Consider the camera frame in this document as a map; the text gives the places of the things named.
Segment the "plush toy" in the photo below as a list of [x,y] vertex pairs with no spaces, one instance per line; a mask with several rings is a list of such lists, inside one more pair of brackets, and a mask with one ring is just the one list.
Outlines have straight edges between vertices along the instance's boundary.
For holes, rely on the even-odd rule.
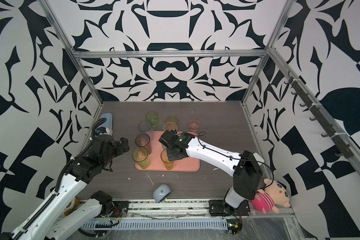
[[[265,185],[268,185],[272,182],[268,178],[264,179]],[[252,203],[257,208],[257,210],[267,213],[272,210],[275,213],[279,213],[280,210],[275,207],[275,204],[283,205],[284,207],[290,207],[289,204],[289,195],[287,190],[279,184],[277,181],[273,181],[273,183],[266,187],[265,190],[258,189],[259,193],[255,195]]]

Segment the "wooden table surface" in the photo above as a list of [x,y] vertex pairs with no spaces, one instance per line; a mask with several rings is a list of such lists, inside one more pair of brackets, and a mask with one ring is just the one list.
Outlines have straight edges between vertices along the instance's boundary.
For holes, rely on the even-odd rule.
[[232,177],[221,169],[214,170],[215,166],[204,161],[200,161],[197,172],[146,171],[135,168],[132,160],[132,151],[137,147],[135,137],[140,133],[139,122],[145,119],[148,111],[158,113],[158,125],[154,127],[154,131],[163,130],[168,116],[178,118],[178,131],[189,131],[188,118],[194,114],[202,117],[199,131],[206,132],[200,139],[227,151],[256,151],[238,101],[105,102],[101,113],[112,113],[115,140],[126,137],[131,150],[113,159],[113,172],[102,171],[94,177],[78,194],[80,199],[88,199],[98,190],[105,191],[114,198],[151,199],[153,191],[161,184],[167,184],[171,188],[170,198],[225,196],[233,184]]

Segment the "cup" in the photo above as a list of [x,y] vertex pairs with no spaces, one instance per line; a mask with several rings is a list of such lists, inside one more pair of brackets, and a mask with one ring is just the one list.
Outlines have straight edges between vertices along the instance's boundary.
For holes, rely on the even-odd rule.
[[145,118],[152,123],[152,127],[157,126],[158,114],[155,111],[150,111],[145,115]]
[[135,143],[139,147],[145,147],[148,151],[148,154],[152,153],[151,138],[148,136],[148,134],[139,134],[135,138]]
[[167,149],[164,149],[161,154],[160,154],[160,157],[161,157],[161,161],[163,161],[164,165],[165,165],[165,168],[167,170],[171,170],[173,168],[173,165],[175,164],[175,161],[173,162],[170,162],[168,160],[168,155],[167,155]]
[[139,123],[139,130],[141,133],[145,133],[149,136],[150,140],[154,140],[154,130],[152,129],[152,123],[148,120],[144,120]]
[[136,148],[132,152],[132,158],[142,169],[146,169],[151,163],[148,150],[145,147]]
[[179,121],[178,121],[178,119],[176,117],[169,116],[168,118],[165,119],[165,123],[167,123],[167,122],[174,122],[177,125]]
[[192,132],[196,132],[201,124],[202,124],[202,118],[200,116],[192,115],[188,119],[189,129]]
[[176,129],[177,130],[177,124],[176,123],[174,123],[174,122],[167,122],[166,124],[164,124],[164,132],[166,131],[166,130],[168,130],[168,131],[171,131],[171,130],[173,130],[173,129]]

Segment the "green glass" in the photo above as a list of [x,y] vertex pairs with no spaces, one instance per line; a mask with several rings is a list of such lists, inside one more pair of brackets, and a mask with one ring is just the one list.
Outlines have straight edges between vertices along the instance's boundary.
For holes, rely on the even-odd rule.
[[132,152],[132,158],[142,169],[146,169],[151,163],[148,150],[145,147],[136,148]]
[[158,114],[155,111],[150,111],[145,115],[145,118],[152,123],[152,127],[157,126]]

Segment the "pink striped clothing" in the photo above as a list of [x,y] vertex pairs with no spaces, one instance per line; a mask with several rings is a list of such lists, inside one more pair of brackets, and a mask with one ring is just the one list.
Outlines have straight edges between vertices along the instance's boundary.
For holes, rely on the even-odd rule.
[[265,213],[269,212],[270,210],[272,210],[272,208],[274,207],[275,203],[273,202],[272,198],[269,196],[268,193],[257,193],[256,197],[254,198],[254,200],[252,201],[253,205],[257,208],[257,210],[259,210],[260,212],[264,211]]

